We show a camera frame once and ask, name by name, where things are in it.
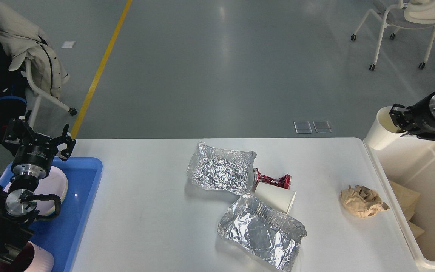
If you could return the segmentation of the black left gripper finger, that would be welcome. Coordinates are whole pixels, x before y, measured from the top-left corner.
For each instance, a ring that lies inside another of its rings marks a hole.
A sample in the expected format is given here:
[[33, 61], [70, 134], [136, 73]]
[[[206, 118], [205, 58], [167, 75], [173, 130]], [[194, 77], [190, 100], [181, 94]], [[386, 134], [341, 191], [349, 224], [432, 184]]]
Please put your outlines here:
[[76, 140], [71, 137], [69, 124], [63, 128], [62, 135], [52, 138], [49, 141], [49, 150], [52, 156], [60, 158], [62, 161], [67, 161], [74, 150]]
[[19, 116], [17, 119], [10, 119], [2, 140], [4, 143], [17, 144], [20, 146], [36, 145], [38, 143], [35, 131], [33, 131], [27, 122], [27, 119], [31, 116], [31, 112], [31, 110], [28, 110], [26, 115]]

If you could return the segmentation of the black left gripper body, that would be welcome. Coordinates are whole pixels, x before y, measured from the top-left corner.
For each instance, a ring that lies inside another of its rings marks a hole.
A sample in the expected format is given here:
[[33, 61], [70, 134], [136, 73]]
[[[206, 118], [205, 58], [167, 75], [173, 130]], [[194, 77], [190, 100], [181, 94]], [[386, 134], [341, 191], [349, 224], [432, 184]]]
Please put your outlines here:
[[20, 146], [11, 165], [11, 172], [15, 175], [32, 175], [38, 179], [47, 178], [57, 153], [56, 147]]

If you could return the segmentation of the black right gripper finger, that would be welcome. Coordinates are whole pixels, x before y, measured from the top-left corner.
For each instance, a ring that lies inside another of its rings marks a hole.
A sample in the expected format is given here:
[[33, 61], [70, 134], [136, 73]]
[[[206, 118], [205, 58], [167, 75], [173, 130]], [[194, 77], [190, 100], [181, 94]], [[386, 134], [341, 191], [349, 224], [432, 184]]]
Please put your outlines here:
[[397, 133], [413, 135], [416, 132], [416, 122], [409, 107], [393, 104], [389, 115]]

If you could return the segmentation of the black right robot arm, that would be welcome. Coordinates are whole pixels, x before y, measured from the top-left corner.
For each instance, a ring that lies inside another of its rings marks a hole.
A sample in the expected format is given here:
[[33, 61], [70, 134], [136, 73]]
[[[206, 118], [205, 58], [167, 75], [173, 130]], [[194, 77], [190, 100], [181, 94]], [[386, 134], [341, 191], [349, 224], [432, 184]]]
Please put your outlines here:
[[435, 91], [412, 106], [393, 104], [389, 115], [403, 136], [435, 141]]

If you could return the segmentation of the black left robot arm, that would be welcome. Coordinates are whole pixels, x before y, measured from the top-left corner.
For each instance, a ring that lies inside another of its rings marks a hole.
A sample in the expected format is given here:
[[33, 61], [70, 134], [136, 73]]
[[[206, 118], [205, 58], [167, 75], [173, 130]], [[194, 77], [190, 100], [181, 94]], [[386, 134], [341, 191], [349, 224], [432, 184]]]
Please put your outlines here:
[[53, 193], [37, 194], [39, 182], [50, 174], [53, 160], [66, 161], [76, 145], [69, 133], [69, 124], [62, 134], [50, 137], [33, 131], [25, 116], [10, 119], [3, 140], [18, 144], [11, 165], [13, 179], [10, 188], [0, 185], [0, 261], [11, 264], [34, 235], [30, 225], [34, 221], [50, 221], [62, 209], [60, 196]]

